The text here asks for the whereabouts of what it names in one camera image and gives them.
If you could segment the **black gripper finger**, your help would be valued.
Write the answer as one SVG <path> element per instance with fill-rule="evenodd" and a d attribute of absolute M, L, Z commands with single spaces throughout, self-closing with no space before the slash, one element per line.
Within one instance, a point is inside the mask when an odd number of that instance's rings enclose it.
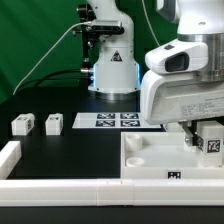
<path fill-rule="evenodd" d="M 185 133 L 185 143 L 187 146 L 194 145 L 194 133 L 192 131 L 192 123 L 190 121 L 179 122 L 179 125 Z"/>

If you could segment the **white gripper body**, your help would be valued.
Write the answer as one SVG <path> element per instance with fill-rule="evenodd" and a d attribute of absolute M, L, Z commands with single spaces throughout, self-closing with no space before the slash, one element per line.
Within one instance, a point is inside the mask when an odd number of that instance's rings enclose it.
<path fill-rule="evenodd" d="M 140 112 L 151 125 L 224 116 L 224 81 L 198 82 L 193 73 L 148 71 L 141 85 Z"/>

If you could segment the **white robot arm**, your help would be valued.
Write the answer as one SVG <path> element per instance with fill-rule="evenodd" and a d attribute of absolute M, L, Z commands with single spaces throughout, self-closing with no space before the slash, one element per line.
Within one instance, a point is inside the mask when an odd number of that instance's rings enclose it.
<path fill-rule="evenodd" d="M 115 0 L 87 0 L 101 36 L 88 90 L 114 99 L 140 92 L 140 112 L 151 125 L 224 116 L 224 0 L 157 0 L 157 11 L 176 23 L 177 38 L 145 55 L 139 78 L 133 57 L 133 22 Z"/>

